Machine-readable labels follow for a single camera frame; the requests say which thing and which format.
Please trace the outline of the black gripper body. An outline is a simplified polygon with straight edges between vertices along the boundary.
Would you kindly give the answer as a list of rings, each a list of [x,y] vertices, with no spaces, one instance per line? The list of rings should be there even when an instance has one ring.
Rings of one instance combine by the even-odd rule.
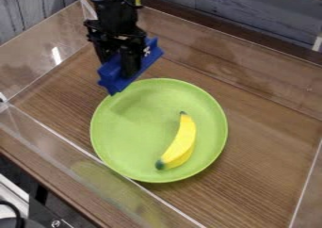
[[[90,38],[119,39],[122,45],[143,45],[146,32],[138,26],[139,8],[135,0],[90,0],[96,18],[87,19],[84,25]]]

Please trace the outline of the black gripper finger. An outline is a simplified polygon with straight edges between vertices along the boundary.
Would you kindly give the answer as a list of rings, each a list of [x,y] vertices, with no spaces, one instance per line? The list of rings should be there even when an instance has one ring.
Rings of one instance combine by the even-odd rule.
[[[120,53],[120,75],[124,78],[132,77],[140,70],[143,45],[122,45]]]
[[[118,52],[120,47],[119,39],[110,38],[107,40],[102,40],[99,38],[90,38],[90,41],[95,46],[100,63],[106,63]]]

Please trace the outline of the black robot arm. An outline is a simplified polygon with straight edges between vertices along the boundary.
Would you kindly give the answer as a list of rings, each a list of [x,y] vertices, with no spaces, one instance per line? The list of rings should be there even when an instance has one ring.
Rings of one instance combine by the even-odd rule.
[[[84,21],[88,41],[100,63],[120,55],[120,75],[132,77],[140,69],[146,31],[138,26],[140,0],[91,0],[96,19]]]

